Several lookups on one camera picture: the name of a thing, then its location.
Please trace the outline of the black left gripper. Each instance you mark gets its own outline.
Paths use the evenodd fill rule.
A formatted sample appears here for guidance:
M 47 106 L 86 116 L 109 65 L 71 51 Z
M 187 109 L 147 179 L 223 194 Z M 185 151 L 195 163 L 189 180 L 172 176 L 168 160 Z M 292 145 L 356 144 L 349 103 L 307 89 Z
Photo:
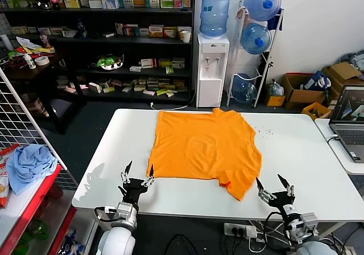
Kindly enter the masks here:
M 123 202 L 138 205 L 140 195 L 146 193 L 148 190 L 147 186 L 151 186 L 154 182 L 154 166 L 151 166 L 148 178 L 143 181 L 135 178 L 129 179 L 131 165 L 132 161 L 130 161 L 130 163 L 121 172 L 121 179 L 123 183 L 122 186 L 118 186 L 118 189 L 122 194 Z

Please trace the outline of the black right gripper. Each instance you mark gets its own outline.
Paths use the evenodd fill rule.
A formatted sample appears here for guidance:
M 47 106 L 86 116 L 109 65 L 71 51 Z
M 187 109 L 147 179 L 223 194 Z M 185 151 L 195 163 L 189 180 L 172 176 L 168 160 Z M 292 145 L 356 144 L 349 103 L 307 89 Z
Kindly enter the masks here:
M 286 191 L 273 192 L 265 190 L 262 183 L 256 178 L 258 196 L 270 207 L 277 208 L 282 214 L 294 214 L 297 213 L 297 209 L 293 205 L 295 201 L 294 186 L 290 185 L 288 181 L 278 174 L 278 178 L 286 189 Z

